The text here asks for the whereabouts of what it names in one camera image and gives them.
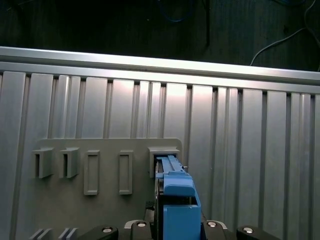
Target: aluminum rail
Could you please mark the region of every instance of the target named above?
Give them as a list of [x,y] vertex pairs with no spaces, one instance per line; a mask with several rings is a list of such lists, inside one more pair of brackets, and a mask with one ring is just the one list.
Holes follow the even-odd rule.
[[291,84],[320,84],[320,73],[311,71],[14,47],[0,47],[0,62],[192,74]]

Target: rectangular slot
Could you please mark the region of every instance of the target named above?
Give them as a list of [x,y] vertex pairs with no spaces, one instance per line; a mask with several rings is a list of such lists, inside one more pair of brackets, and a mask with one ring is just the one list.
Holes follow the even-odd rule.
[[63,154],[63,177],[68,174],[68,154]]
[[40,154],[34,155],[34,176],[36,178],[39,177],[39,170],[40,170]]
[[99,193],[99,151],[87,151],[84,164],[84,195]]
[[121,151],[119,155],[119,194],[132,194],[133,152]]

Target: cable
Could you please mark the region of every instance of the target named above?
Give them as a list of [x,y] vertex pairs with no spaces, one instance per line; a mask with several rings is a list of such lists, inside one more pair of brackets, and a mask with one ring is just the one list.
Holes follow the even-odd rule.
[[305,30],[305,29],[306,29],[305,27],[304,27],[304,28],[301,28],[301,29],[299,29],[298,31],[296,31],[295,33],[291,34],[290,36],[287,36],[286,38],[281,39],[281,40],[279,40],[279,41],[275,41],[274,43],[271,43],[270,45],[262,48],[262,49],[261,49],[260,51],[258,51],[257,54],[253,57],[253,59],[252,59],[252,61],[251,61],[251,63],[250,63],[250,66],[252,66],[252,65],[254,64],[254,61],[256,60],[256,58],[258,57],[258,55],[259,55],[260,53],[262,53],[263,51],[265,51],[265,50],[267,50],[267,49],[269,49],[269,48],[271,48],[271,47],[273,47],[273,46],[275,46],[275,45],[278,45],[278,44],[280,44],[280,43],[283,43],[283,42],[287,41],[288,39],[292,38],[294,35],[300,33],[302,30]]
[[281,5],[289,6],[289,7],[294,7],[294,6],[299,6],[301,4],[304,4],[306,0],[302,0],[300,2],[292,3],[290,0],[273,0]]
[[253,57],[253,59],[252,59],[252,61],[251,61],[251,63],[250,63],[250,66],[252,66],[252,65],[254,64],[254,61],[255,61],[256,58],[259,56],[259,54],[261,54],[262,52],[264,52],[265,50],[267,50],[267,49],[269,49],[269,48],[271,48],[271,47],[273,47],[273,46],[276,46],[276,45],[278,45],[278,44],[281,44],[281,43],[287,41],[288,39],[292,38],[293,36],[295,36],[296,34],[300,33],[300,32],[303,31],[303,30],[308,30],[308,31],[309,31],[309,33],[313,36],[315,42],[317,43],[317,45],[318,45],[318,47],[319,47],[319,49],[320,49],[320,41],[319,41],[319,39],[317,38],[317,36],[315,35],[315,33],[312,31],[312,29],[309,27],[308,23],[307,23],[307,15],[308,15],[308,12],[309,12],[309,10],[314,6],[315,3],[316,3],[316,0],[314,0],[313,3],[312,3],[312,4],[305,10],[305,12],[304,12],[304,18],[303,18],[303,20],[304,20],[304,25],[305,25],[304,28],[299,29],[298,31],[296,31],[295,33],[291,34],[290,36],[287,36],[287,37],[284,38],[284,39],[275,41],[275,42],[271,43],[270,45],[262,48],[260,51],[258,51],[258,52],[256,53],[256,55],[254,55],[254,57]]
[[312,29],[309,27],[308,25],[308,22],[307,22],[307,15],[308,15],[308,12],[309,10],[315,5],[316,3],[316,0],[313,1],[313,3],[310,5],[310,7],[307,8],[307,10],[305,10],[304,12],[304,25],[305,25],[305,28],[308,29],[308,31],[311,33],[311,35],[314,37],[314,40],[315,42],[317,43],[318,47],[320,48],[320,41],[319,39],[317,38],[317,36],[315,35],[314,31],[312,31]]
[[[35,1],[35,0],[23,1],[23,2],[18,3],[18,5],[20,6],[20,5],[27,4],[27,3],[30,3],[30,2],[33,2],[33,1]],[[6,11],[8,12],[8,11],[10,11],[11,9],[12,9],[12,7],[9,7],[9,8],[7,8]]]
[[190,16],[192,15],[193,11],[194,11],[194,8],[193,8],[194,0],[189,0],[190,10],[189,10],[189,12],[187,13],[187,15],[184,16],[184,17],[182,17],[182,18],[180,18],[180,19],[172,19],[172,18],[170,18],[170,17],[167,15],[167,13],[166,13],[166,11],[165,11],[165,8],[164,8],[164,6],[161,4],[160,0],[155,0],[155,1],[156,1],[157,5],[158,5],[158,7],[159,7],[159,9],[160,9],[161,14],[164,16],[164,18],[166,18],[168,21],[173,22],[173,23],[180,23],[180,22],[184,21],[185,19],[187,19],[188,17],[190,17]]

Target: white cable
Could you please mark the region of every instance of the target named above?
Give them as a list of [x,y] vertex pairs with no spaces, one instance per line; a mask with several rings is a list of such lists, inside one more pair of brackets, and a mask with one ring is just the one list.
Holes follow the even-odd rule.
[[301,29],[299,29],[298,31],[296,31],[295,33],[291,34],[290,36],[287,36],[286,38],[281,39],[281,40],[279,40],[279,41],[275,41],[275,42],[271,43],[270,45],[262,48],[262,49],[261,49],[260,51],[258,51],[257,54],[253,57],[253,59],[252,59],[252,61],[251,61],[251,63],[250,63],[250,66],[252,66],[252,65],[254,64],[254,61],[256,60],[256,58],[258,57],[258,55],[259,55],[260,53],[262,53],[263,51],[265,51],[265,50],[267,50],[267,49],[269,49],[269,48],[271,48],[271,47],[273,47],[273,46],[275,46],[275,45],[278,45],[278,44],[280,44],[280,43],[282,43],[282,42],[284,42],[284,41],[287,41],[288,39],[292,38],[294,35],[300,33],[302,30],[306,30],[306,28],[305,28],[305,27],[304,27],[304,28],[301,28]]
[[309,10],[315,5],[316,3],[316,0],[313,1],[313,3],[305,10],[304,12],[304,25],[305,27],[304,28],[301,28],[299,29],[298,31],[296,31],[295,33],[291,34],[290,36],[287,36],[286,38],[284,39],[281,39],[281,40],[278,40],[278,41],[275,41],[274,43],[271,43],[270,45],[264,47],[263,49],[261,49],[260,51],[257,52],[256,55],[254,55],[251,63],[250,63],[250,66],[252,66],[254,64],[254,61],[256,60],[256,58],[258,57],[259,54],[261,54],[263,51],[275,46],[275,45],[278,45],[280,43],[283,43],[285,41],[287,41],[288,39],[292,38],[293,36],[295,36],[296,34],[300,33],[302,30],[305,30],[307,29],[309,31],[309,33],[313,36],[316,44],[318,45],[318,47],[320,48],[320,41],[319,39],[317,38],[317,36],[315,35],[315,33],[312,31],[312,29],[308,26],[308,23],[307,23],[307,15],[308,15],[308,12]]

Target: vertical groove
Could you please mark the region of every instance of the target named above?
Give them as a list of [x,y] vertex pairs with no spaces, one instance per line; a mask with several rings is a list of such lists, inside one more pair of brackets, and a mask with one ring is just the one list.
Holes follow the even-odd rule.
[[103,128],[104,139],[109,138],[113,87],[114,87],[113,82],[108,81],[106,85],[106,96],[105,96],[104,128]]
[[1,100],[1,92],[2,92],[2,78],[3,78],[3,75],[0,74],[0,100]]
[[184,163],[189,166],[189,146],[190,146],[190,131],[191,131],[191,113],[192,113],[192,95],[193,89],[186,89],[186,111],[185,111],[185,130],[184,130]]
[[166,101],[167,101],[167,85],[161,84],[160,88],[160,126],[159,126],[159,138],[163,139],[165,135],[165,117],[166,117]]
[[140,84],[134,83],[133,100],[132,100],[132,115],[131,115],[131,133],[130,133],[131,139],[137,138],[139,101],[140,101]]
[[84,121],[84,107],[86,94],[86,80],[80,80],[79,102],[78,102],[78,116],[76,119],[75,138],[80,139],[82,135],[82,126]]
[[48,139],[52,138],[52,128],[53,128],[54,111],[55,111],[55,98],[56,98],[56,90],[57,90],[58,84],[59,84],[58,79],[53,78],[52,91],[51,91],[51,102],[50,102],[50,112],[49,112],[49,123],[48,123]]
[[211,109],[211,138],[210,138],[210,160],[211,160],[211,176],[209,185],[209,213],[210,219],[213,217],[213,187],[215,174],[215,149],[216,149],[216,132],[217,132],[217,114],[218,114],[218,89],[213,88],[212,94],[212,109]]
[[289,204],[289,172],[291,142],[291,94],[286,95],[285,119],[285,162],[284,162],[284,203],[283,203],[283,240],[288,238],[288,204]]
[[[226,199],[227,199],[227,190],[228,190],[228,180],[227,180],[227,177],[228,177],[228,132],[229,132],[229,109],[230,109],[230,89],[227,88],[227,90],[225,91],[225,115],[224,115],[224,133],[223,133],[223,145],[225,146],[224,148],[224,153],[223,153],[223,156],[224,156],[224,159],[223,159],[223,162],[224,162],[224,166],[223,166],[223,170],[224,170],[224,173],[223,173],[223,182],[225,183],[224,184],[224,188],[223,188],[223,201],[225,202]],[[226,219],[226,212],[227,212],[227,209],[228,208],[228,204],[223,204],[223,218]]]
[[11,210],[12,214],[11,214],[10,240],[16,239],[21,174],[22,174],[22,166],[23,166],[24,145],[25,145],[26,125],[27,125],[29,91],[30,91],[30,77],[26,77],[24,90],[23,90],[23,103],[22,103],[22,113],[21,113],[21,122],[20,122],[19,142],[18,142],[18,149],[17,149],[13,203],[12,203],[12,210]]
[[149,82],[149,87],[148,87],[148,102],[146,106],[146,137],[149,137],[149,132],[150,132],[150,118],[151,118],[151,101],[152,101],[152,86],[153,83]]
[[236,143],[236,184],[234,198],[234,223],[233,226],[238,226],[239,218],[239,194],[240,194],[240,165],[241,165],[241,146],[242,146],[242,118],[243,118],[243,91],[238,91],[238,126],[237,126],[237,143]]
[[310,165],[309,165],[309,239],[314,233],[314,176],[315,176],[315,137],[316,137],[316,96],[310,99]]
[[66,117],[65,117],[65,126],[64,126],[64,137],[67,136],[67,126],[68,126],[68,120],[70,117],[70,95],[71,95],[71,84],[72,84],[72,77],[68,77],[68,86],[67,86],[67,93],[66,93]]
[[265,174],[266,174],[266,144],[267,144],[267,111],[268,111],[268,93],[262,93],[262,123],[261,123],[261,163],[260,163],[260,191],[259,191],[259,214],[258,227],[264,225],[265,208]]

